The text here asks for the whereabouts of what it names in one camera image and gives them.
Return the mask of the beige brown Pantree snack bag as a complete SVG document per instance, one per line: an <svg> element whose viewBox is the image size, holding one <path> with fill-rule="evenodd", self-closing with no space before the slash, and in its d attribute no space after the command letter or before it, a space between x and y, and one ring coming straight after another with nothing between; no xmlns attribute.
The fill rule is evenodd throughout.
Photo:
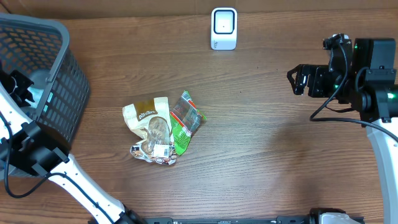
<svg viewBox="0 0 398 224"><path fill-rule="evenodd" d="M130 148L136 159L172 165L177 159L167 97L157 97L123 107L124 122L140 141Z"/></svg>

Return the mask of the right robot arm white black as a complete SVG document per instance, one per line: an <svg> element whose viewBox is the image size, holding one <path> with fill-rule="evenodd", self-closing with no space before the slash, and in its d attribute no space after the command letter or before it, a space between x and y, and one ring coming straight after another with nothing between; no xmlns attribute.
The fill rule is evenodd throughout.
<svg viewBox="0 0 398 224"><path fill-rule="evenodd" d="M287 72L295 95L308 89L312 98L325 98L310 120L336 100L347 104L342 113L357 111L359 119L336 118L366 129L377 162L383 198L384 223L397 223L397 70L396 42L392 38L351 40L345 34L323 39L330 53L326 65L299 64Z"/></svg>

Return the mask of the green snack packet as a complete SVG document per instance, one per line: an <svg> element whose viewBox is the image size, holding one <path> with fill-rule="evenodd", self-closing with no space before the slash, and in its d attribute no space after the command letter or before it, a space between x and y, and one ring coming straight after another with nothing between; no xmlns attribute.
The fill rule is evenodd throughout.
<svg viewBox="0 0 398 224"><path fill-rule="evenodd" d="M184 91L176 105L170 110L170 121L174 137L174 147L181 156L188 148L192 134L206 120L205 115L197 109L188 91Z"/></svg>

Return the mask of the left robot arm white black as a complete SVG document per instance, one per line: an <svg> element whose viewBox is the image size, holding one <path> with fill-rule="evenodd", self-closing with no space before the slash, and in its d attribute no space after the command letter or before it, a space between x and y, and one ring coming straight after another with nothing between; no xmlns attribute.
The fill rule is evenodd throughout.
<svg viewBox="0 0 398 224"><path fill-rule="evenodd" d="M55 129L30 119L20 107L32 95L33 83L17 70L1 72L1 160L4 186L14 198L24 198L46 180L61 186L93 216L94 223L144 223L137 213L107 194L70 154L69 142ZM9 187L9 167L38 175L40 182L24 194Z"/></svg>

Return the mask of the light teal snack packet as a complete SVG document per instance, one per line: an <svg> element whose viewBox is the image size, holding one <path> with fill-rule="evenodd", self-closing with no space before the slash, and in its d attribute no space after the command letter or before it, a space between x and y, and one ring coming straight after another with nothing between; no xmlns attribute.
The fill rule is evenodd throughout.
<svg viewBox="0 0 398 224"><path fill-rule="evenodd" d="M28 87L28 90L32 94L32 98L33 98L32 102L38 103L44 93L44 90L40 89L40 88L34 88L34 87Z"/></svg>

